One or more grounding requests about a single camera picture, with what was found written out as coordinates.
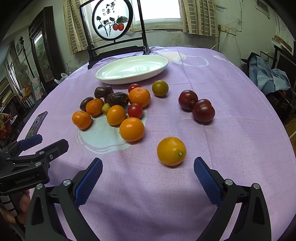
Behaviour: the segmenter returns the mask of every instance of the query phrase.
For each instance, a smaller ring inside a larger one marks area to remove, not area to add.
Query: smartphone
[[[46,117],[47,113],[48,113],[48,112],[45,111],[45,112],[39,114],[39,115],[36,117],[36,119],[34,120],[32,126],[31,126],[31,128],[30,128],[30,130],[28,131],[28,133],[27,133],[27,135],[26,135],[25,140],[28,139],[28,138],[30,138],[30,137],[33,137],[33,136],[37,135],[37,132],[38,132],[38,130],[39,130],[39,128],[40,128],[40,126],[41,126],[41,124],[42,124],[44,118]]]

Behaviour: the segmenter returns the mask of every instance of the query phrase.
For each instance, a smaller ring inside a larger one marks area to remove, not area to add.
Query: electrical socket
[[[227,26],[227,25],[221,25],[221,31],[225,32],[225,33],[232,34],[232,35],[237,34],[237,29],[236,28],[233,28],[233,27],[230,27],[230,26]]]

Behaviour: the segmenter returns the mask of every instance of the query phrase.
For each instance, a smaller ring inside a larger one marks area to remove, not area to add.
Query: plate
[[[134,83],[160,74],[167,65],[168,60],[158,55],[126,57],[102,67],[96,78],[110,85]]]

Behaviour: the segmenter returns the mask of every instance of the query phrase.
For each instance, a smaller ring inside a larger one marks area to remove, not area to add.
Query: screw
[[[42,183],[39,183],[39,184],[36,185],[37,189],[41,189],[42,187],[43,187]]]
[[[233,181],[230,179],[225,180],[226,185],[231,186],[233,184]]]
[[[63,181],[64,186],[69,186],[70,184],[71,184],[71,180],[69,180],[69,179]]]
[[[253,184],[253,187],[254,187],[255,189],[260,189],[260,185],[259,185],[258,183],[254,183],[254,184]]]

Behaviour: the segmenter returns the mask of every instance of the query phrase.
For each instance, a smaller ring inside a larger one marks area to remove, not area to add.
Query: tablecloth
[[[132,53],[102,60],[90,70],[87,65],[72,73],[39,105],[19,139],[26,136],[38,114],[48,111],[39,134],[42,144],[23,154],[32,154],[59,139],[69,150],[51,163],[50,185],[59,185],[85,169],[95,157],[103,161],[103,173],[80,211],[101,241],[196,240],[217,207],[207,198],[193,170],[201,156],[208,166],[238,185],[259,183],[271,221],[272,240],[285,231],[296,213],[295,155],[288,135],[265,96],[223,54],[185,47],[152,47],[151,54],[169,60],[158,76],[139,82],[151,93],[144,112],[146,133],[136,144],[123,141],[118,128],[102,115],[87,131],[71,121],[83,99],[104,86],[95,73],[107,63]],[[169,84],[166,98],[152,93],[152,84]],[[127,93],[128,85],[114,85],[114,92]],[[183,90],[193,90],[209,99],[216,115],[210,125],[197,123],[178,104]],[[165,137],[180,138],[187,156],[175,168],[163,165],[156,148]],[[237,204],[222,238],[230,235],[240,205]],[[73,235],[58,207],[68,237]]]

